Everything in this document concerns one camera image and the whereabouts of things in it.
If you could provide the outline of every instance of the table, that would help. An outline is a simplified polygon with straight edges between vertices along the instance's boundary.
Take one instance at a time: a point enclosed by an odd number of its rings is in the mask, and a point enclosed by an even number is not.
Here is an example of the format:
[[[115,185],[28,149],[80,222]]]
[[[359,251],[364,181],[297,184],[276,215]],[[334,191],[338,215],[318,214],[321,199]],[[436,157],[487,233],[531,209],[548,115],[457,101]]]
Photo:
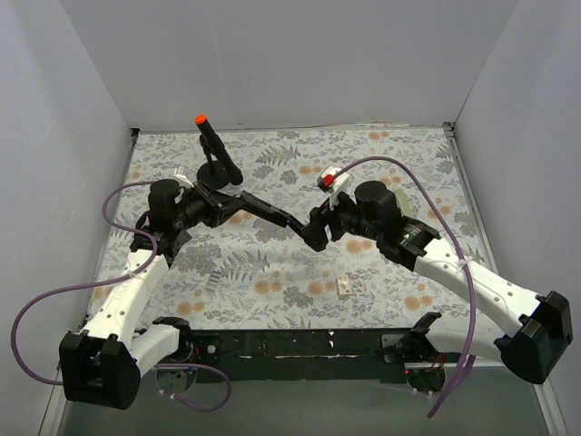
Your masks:
[[[126,182],[170,177],[182,165],[195,172],[204,162],[198,134],[140,134]],[[463,192],[458,168],[441,128],[338,128],[280,132],[222,133],[221,138],[244,174],[242,189],[285,209],[303,222],[325,194],[316,185],[330,164],[342,166],[372,154],[400,160],[424,184],[440,212],[476,262],[486,264],[479,229]],[[353,169],[354,183],[381,180],[402,188],[417,218],[439,229],[413,182],[384,162]],[[133,225],[147,209],[147,188],[127,190],[115,220]],[[187,319],[193,329],[286,329],[410,327],[425,312],[442,312],[468,325],[468,305],[452,292],[386,261],[375,244],[345,235],[315,253],[289,229],[249,213],[225,225],[190,230],[192,240],[177,256],[148,302],[138,327],[159,316]],[[112,230],[98,278],[122,272],[132,236]],[[205,290],[210,274],[222,274],[216,291]],[[353,294],[340,300],[336,278],[347,274]],[[97,288],[89,306],[96,313],[111,288]]]

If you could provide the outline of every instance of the floral pattern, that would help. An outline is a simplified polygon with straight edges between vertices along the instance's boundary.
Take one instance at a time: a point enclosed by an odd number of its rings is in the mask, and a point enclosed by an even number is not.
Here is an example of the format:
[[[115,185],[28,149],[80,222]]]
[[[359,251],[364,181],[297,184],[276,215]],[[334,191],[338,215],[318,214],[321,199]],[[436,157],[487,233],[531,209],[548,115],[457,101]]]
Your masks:
[[[127,182],[169,177],[189,168],[195,178],[204,162],[198,134],[140,134]],[[329,165],[342,166],[372,154],[394,157],[424,184],[466,253],[484,263],[478,228],[462,191],[458,170],[442,129],[321,130],[221,134],[244,174],[242,189],[307,221],[325,194],[317,177]],[[441,229],[413,182],[394,165],[370,162],[351,171],[350,193],[365,180],[402,188],[416,217]],[[147,208],[146,188],[129,189],[115,219],[134,224]],[[409,327],[422,314],[439,311],[466,322],[468,305],[442,286],[394,265],[375,243],[345,235],[315,253],[289,229],[236,213],[225,225],[191,229],[173,267],[148,301],[139,327],[159,316],[181,316],[195,329]],[[112,230],[99,279],[121,273],[132,236]],[[212,271],[222,273],[219,289],[205,289]],[[353,294],[337,295],[337,276],[350,277]],[[95,314],[110,289],[95,289]]]

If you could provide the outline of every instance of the purple cable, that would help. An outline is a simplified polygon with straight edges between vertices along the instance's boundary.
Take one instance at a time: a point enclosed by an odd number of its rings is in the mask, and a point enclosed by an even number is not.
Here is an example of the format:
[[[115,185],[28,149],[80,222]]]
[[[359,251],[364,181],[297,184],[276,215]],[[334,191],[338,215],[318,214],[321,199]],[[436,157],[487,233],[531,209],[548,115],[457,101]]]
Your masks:
[[[132,227],[127,227],[125,225],[116,223],[111,218],[109,218],[109,216],[107,215],[107,206],[109,205],[109,202],[116,194],[118,194],[120,191],[122,191],[123,189],[126,189],[126,188],[131,188],[134,186],[145,186],[147,184],[152,184],[152,182],[128,183],[128,184],[125,184],[125,185],[115,189],[112,193],[109,194],[109,196],[107,196],[107,198],[103,202],[103,207],[101,208],[101,213],[103,214],[103,218],[110,225],[112,225],[113,227],[116,227],[118,229],[125,230],[127,232],[132,232],[132,233],[140,234],[141,236],[145,236],[152,242],[152,255],[147,259],[147,261],[145,261],[139,268],[137,268],[131,274],[122,275],[121,277],[117,277],[115,279],[104,280],[102,282],[93,282],[93,283],[85,283],[85,284],[76,284],[73,286],[65,286],[64,288],[59,288],[59,289],[55,289],[53,291],[42,293],[42,294],[38,295],[37,297],[33,298],[33,300],[31,300],[30,302],[28,302],[26,304],[26,306],[23,307],[21,309],[21,311],[16,315],[15,321],[12,324],[12,330],[10,331],[10,348],[12,348],[12,354],[14,355],[14,357],[16,359],[16,363],[18,363],[18,366],[20,366],[20,368],[22,368],[22,370],[24,372],[26,372],[26,374],[28,374],[33,379],[35,379],[41,383],[50,384],[53,386],[62,386],[63,385],[62,381],[46,379],[45,377],[38,375],[36,372],[31,370],[28,367],[28,365],[26,365],[25,361],[22,359],[22,356],[20,355],[20,352],[18,351],[18,344],[16,342],[16,333],[18,331],[18,324],[20,324],[22,317],[25,316],[25,313],[28,312],[28,310],[31,307],[33,307],[35,304],[37,304],[41,300],[44,300],[45,298],[48,298],[48,297],[52,297],[53,295],[57,295],[59,293],[70,292],[70,291],[81,291],[82,289],[91,289],[91,288],[94,288],[97,286],[108,286],[110,284],[116,284],[119,282],[123,282],[123,281],[129,279],[132,275],[140,273],[145,268],[147,268],[151,262],[153,262],[153,259],[155,258],[155,254],[157,254],[157,241],[155,241],[155,239],[150,234],[143,232],[141,230],[134,229]]]
[[[348,164],[343,169],[341,169],[338,173],[334,174],[333,177],[336,179],[341,174],[346,173],[351,168],[358,166],[360,164],[363,164],[365,162],[369,162],[369,161],[386,161],[386,162],[390,162],[392,164],[394,163],[395,165],[397,165],[399,168],[401,168],[409,176],[409,178],[416,184],[419,191],[421,192],[421,194],[424,196],[424,198],[428,202],[429,207],[431,207],[432,211],[438,217],[438,220],[440,221],[440,223],[442,224],[442,226],[446,230],[446,233],[448,234],[450,241],[454,245],[454,249],[456,250],[456,255],[458,256],[460,261],[465,261],[466,257],[464,256],[464,252],[462,252],[462,247],[460,246],[460,242],[458,241],[458,239],[456,238],[456,236],[452,232],[452,229],[450,229],[450,227],[448,226],[448,223],[446,223],[446,220],[444,219],[442,214],[439,212],[439,210],[436,207],[436,205],[434,204],[434,202],[432,202],[431,198],[429,198],[428,192],[424,189],[424,187],[419,182],[418,178],[409,170],[409,168],[406,165],[404,165],[403,163],[401,163],[400,161],[397,161],[395,159],[392,159],[390,157],[385,157],[385,156],[365,157],[363,159],[359,159],[358,161],[355,161],[355,162]],[[472,345],[472,339],[474,338],[474,330],[476,329],[476,291],[474,289],[474,280],[472,279],[472,274],[470,273],[470,269],[468,268],[467,263],[464,263],[464,265],[462,266],[462,270],[464,271],[464,274],[466,275],[466,281],[468,283],[468,300],[470,303],[470,317],[469,317],[469,322],[468,322],[468,333],[466,335],[466,341],[464,342],[464,346],[462,347],[462,353],[460,354],[460,358],[458,359],[458,365],[456,365],[456,369],[454,370],[452,377],[450,378],[449,382],[446,383],[446,386],[444,386],[444,389],[441,391],[441,394],[438,396],[438,400],[436,401],[436,404],[434,404],[434,407],[432,407],[432,409],[429,411],[428,418],[431,418],[434,416],[434,414],[438,411],[438,409],[440,408],[440,406],[442,405],[444,400],[450,395],[450,393],[452,393],[469,376],[470,372],[472,371],[472,366],[474,365],[474,360],[476,359],[476,357],[470,356],[470,358],[467,361],[468,353],[470,351],[470,345]]]
[[[155,368],[196,368],[198,370],[206,370],[206,371],[210,371],[213,372],[215,374],[220,375],[224,381],[226,382],[226,387],[228,388],[228,391],[226,392],[226,395],[224,396],[224,398],[222,399],[222,401],[220,401],[218,404],[216,404],[215,406],[212,407],[202,407],[199,406],[197,404],[194,404],[193,402],[187,400],[186,398],[182,397],[181,395],[178,395],[177,393],[172,393],[169,391],[166,391],[164,389],[161,389],[161,391],[166,394],[168,397],[170,398],[174,398],[175,400],[182,402],[183,404],[185,404],[186,406],[190,406],[192,409],[195,409],[196,411],[204,411],[204,412],[209,412],[209,411],[217,411],[218,409],[221,409],[224,404],[226,404],[228,402],[228,400],[230,399],[230,396],[232,394],[232,383],[230,381],[230,379],[228,378],[228,376],[220,371],[217,368],[213,368],[212,366],[208,366],[208,365],[201,365],[199,363],[158,363],[157,365],[155,365]]]

